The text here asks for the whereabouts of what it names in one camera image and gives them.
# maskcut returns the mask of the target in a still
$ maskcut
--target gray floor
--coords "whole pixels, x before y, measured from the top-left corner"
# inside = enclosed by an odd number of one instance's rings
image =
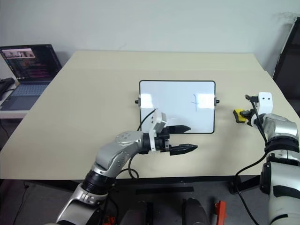
[[[2,122],[9,134],[13,132],[16,124]],[[0,130],[0,145],[6,141],[5,133]],[[50,187],[26,182],[29,188],[25,194],[23,208],[15,225],[42,225],[55,222],[55,219],[64,206],[70,192],[57,190]],[[193,187],[194,192],[163,193],[136,195],[135,191],[142,188],[163,187]],[[135,202],[147,201],[154,203],[154,225],[181,225],[181,204],[183,199],[198,199],[205,208],[211,224],[216,224],[217,216],[214,215],[214,203],[223,200],[227,204],[226,225],[251,225],[249,215],[244,209],[239,197],[228,192],[226,182],[194,182],[172,185],[126,185],[119,186],[119,192],[112,192],[112,198],[120,208],[120,218],[125,211]],[[11,225],[22,201],[24,192],[23,181],[5,180],[0,187],[1,211],[0,225]],[[268,224],[268,196],[259,189],[245,192],[244,198],[256,220],[261,225]],[[109,205],[109,211],[114,213],[114,208]]]

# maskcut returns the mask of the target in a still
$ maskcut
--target laptop keyboard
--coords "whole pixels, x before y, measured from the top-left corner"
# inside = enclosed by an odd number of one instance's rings
[[[48,84],[23,84],[11,94],[11,96],[40,96]]]

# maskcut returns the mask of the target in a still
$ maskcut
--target orange object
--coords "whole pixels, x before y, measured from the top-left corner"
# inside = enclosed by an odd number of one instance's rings
[[[105,222],[103,223],[103,225],[114,225],[116,223],[116,217],[106,217]]]
[[[219,201],[219,203],[215,203],[215,210],[217,214],[217,225],[224,225],[226,215],[226,202]]]

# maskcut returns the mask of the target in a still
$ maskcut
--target yellow object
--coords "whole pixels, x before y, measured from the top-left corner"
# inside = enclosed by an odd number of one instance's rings
[[[240,115],[241,111],[244,111],[244,109],[235,109],[233,111],[233,114],[234,114],[234,117],[235,117],[235,121],[237,123],[245,123],[246,122],[246,119]]]

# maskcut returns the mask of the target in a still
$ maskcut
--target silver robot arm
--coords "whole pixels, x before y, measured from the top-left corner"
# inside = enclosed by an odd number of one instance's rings
[[[156,110],[151,118],[149,133],[127,131],[102,148],[97,153],[96,161],[84,181],[79,184],[62,209],[57,224],[86,225],[99,221],[102,216],[101,206],[106,201],[109,190],[115,183],[126,162],[135,154],[147,154],[149,151],[170,152],[170,155],[184,154],[197,148],[192,144],[171,146],[169,134],[183,133],[186,126],[164,127],[166,116]]]
[[[269,195],[269,222],[272,225],[300,224],[300,154],[297,125],[287,118],[272,114],[272,95],[260,92],[250,97],[255,103],[266,134],[265,153],[260,189]],[[249,125],[258,128],[252,111],[240,113]]]

